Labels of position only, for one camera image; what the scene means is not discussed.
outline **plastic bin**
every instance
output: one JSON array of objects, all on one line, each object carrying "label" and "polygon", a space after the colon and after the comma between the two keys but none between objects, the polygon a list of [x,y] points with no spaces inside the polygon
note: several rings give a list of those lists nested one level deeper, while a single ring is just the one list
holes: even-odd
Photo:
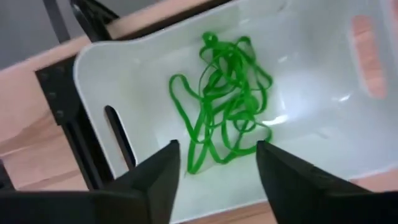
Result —
[{"label": "plastic bin", "polygon": [[[389,1],[238,0],[139,40],[86,47],[74,66],[75,83],[113,174],[127,171],[104,115],[112,106],[137,162],[171,139],[181,143],[180,183],[172,215],[182,222],[266,200],[254,155],[185,173],[189,136],[169,97],[178,72],[195,86],[204,64],[201,35],[249,35],[258,62],[274,77],[269,109],[260,117],[273,144],[343,178],[370,175],[398,164],[398,76]],[[366,15],[379,48],[386,95],[365,87],[351,21]],[[177,92],[190,116],[199,106]]]}]

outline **wooden table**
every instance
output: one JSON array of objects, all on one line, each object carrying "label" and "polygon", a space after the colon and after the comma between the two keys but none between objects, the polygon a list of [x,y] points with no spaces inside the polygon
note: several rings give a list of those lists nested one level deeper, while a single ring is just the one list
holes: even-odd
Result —
[{"label": "wooden table", "polygon": [[[108,30],[116,39],[208,1],[211,0],[162,1],[113,22]],[[381,96],[384,80],[375,57],[369,21],[357,17],[353,23],[364,77],[374,96]],[[88,44],[88,38],[82,36],[0,71],[0,157],[19,190],[86,190],[34,71],[75,55]],[[398,190],[398,169],[353,182],[373,191]],[[269,205],[260,203],[189,223],[275,223],[275,220]]]}]

